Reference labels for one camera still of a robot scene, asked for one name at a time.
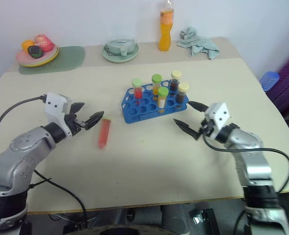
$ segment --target table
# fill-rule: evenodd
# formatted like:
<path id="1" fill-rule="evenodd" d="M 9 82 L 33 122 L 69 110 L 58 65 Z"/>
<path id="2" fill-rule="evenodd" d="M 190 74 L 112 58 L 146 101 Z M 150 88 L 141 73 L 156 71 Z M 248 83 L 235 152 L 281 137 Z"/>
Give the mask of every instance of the table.
<path id="1" fill-rule="evenodd" d="M 14 65 L 0 79 L 0 115 L 16 102 L 47 92 L 85 102 L 80 119 L 105 111 L 105 117 L 112 119 L 106 149 L 97 147 L 100 125 L 96 125 L 60 142 L 37 167 L 75 192 L 88 209 L 242 197 L 232 155 L 209 149 L 201 139 L 195 141 L 173 121 L 177 118 L 198 129 L 204 113 L 188 107 L 133 124 L 126 124 L 122 117 L 121 101 L 133 78 L 150 83 L 154 73 L 168 79 L 172 70 L 180 70 L 182 81 L 190 84 L 190 100 L 207 105 L 226 102 L 230 122 L 257 134 L 265 147 L 289 155 L 289 129 L 280 113 L 235 48 L 226 39 L 214 41 L 222 53 L 213 61 L 206 55 L 188 57 L 187 50 L 174 45 L 169 52 L 159 52 L 156 44 L 140 44 L 139 56 L 126 64 L 107 62 L 100 47 L 87 47 L 84 64 L 72 71 L 21 75 Z M 40 101 L 11 111 L 0 125 L 0 152 L 15 136 L 46 124 Z M 265 156 L 278 189 L 288 163 L 275 153 Z M 34 175 L 33 182 L 38 180 Z M 80 210 L 72 197 L 50 184 L 31 190 L 28 204 L 28 210 L 37 213 Z"/>

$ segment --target light blue cloth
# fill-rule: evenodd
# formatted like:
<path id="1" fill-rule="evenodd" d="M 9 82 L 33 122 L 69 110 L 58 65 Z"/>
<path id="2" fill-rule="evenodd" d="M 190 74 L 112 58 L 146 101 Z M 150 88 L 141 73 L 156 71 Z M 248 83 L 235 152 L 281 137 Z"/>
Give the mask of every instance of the light blue cloth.
<path id="1" fill-rule="evenodd" d="M 219 55 L 218 46 L 212 40 L 200 37 L 195 28 L 189 27 L 181 31 L 180 39 L 177 46 L 191 48 L 189 56 L 194 56 L 196 53 L 207 53 L 208 59 L 215 59 Z"/>

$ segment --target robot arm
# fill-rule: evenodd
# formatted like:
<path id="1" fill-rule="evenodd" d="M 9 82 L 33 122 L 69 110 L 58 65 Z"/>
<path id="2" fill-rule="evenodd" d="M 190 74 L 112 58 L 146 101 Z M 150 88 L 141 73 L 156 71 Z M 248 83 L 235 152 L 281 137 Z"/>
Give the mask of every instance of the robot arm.
<path id="1" fill-rule="evenodd" d="M 175 123 L 195 140 L 203 135 L 205 143 L 212 147 L 206 137 L 214 139 L 232 152 L 236 161 L 236 170 L 246 199 L 246 214 L 249 218 L 251 234 L 289 235 L 289 223 L 286 213 L 280 205 L 278 193 L 273 187 L 271 168 L 262 151 L 261 139 L 253 133 L 241 130 L 237 125 L 225 125 L 229 112 L 225 103 L 214 103 L 210 107 L 190 101 L 189 104 L 205 112 L 205 119 L 198 132 L 189 128 L 186 123 L 176 120 Z"/>
<path id="2" fill-rule="evenodd" d="M 73 103 L 65 96 L 48 93 L 45 112 L 49 124 L 17 136 L 8 149 L 0 153 L 0 230 L 19 226 L 27 213 L 27 191 L 32 173 L 63 139 L 70 139 L 81 128 L 94 126 L 104 112 L 87 121 L 77 120 L 84 103 Z"/>

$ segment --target blue test tube rack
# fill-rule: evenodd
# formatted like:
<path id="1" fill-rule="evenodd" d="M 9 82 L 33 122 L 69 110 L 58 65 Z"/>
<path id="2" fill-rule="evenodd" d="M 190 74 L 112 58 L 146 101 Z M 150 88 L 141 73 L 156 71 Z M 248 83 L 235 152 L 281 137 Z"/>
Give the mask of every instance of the blue test tube rack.
<path id="1" fill-rule="evenodd" d="M 177 103 L 176 96 L 178 91 L 174 92 L 169 89 L 170 82 L 170 80 L 161 82 L 161 85 L 167 87 L 169 90 L 166 98 L 166 105 L 163 109 L 159 108 L 157 105 L 157 96 L 153 96 L 152 83 L 142 85 L 141 99 L 136 99 L 133 94 L 133 88 L 129 88 L 121 102 L 125 122 L 134 123 L 186 110 L 189 101 L 188 97 L 185 96 L 183 103 Z"/>

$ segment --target white wall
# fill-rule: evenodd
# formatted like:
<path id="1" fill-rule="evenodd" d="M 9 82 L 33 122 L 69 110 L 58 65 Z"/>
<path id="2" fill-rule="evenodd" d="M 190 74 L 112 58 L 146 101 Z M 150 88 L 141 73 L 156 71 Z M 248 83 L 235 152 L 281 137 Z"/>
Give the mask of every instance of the white wall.
<path id="1" fill-rule="evenodd" d="M 20 44 L 45 33 L 58 46 L 101 45 L 109 37 L 159 40 L 162 0 L 0 0 L 0 77 Z M 257 77 L 289 57 L 289 0 L 176 0 L 172 39 L 194 26 L 226 37 Z"/>

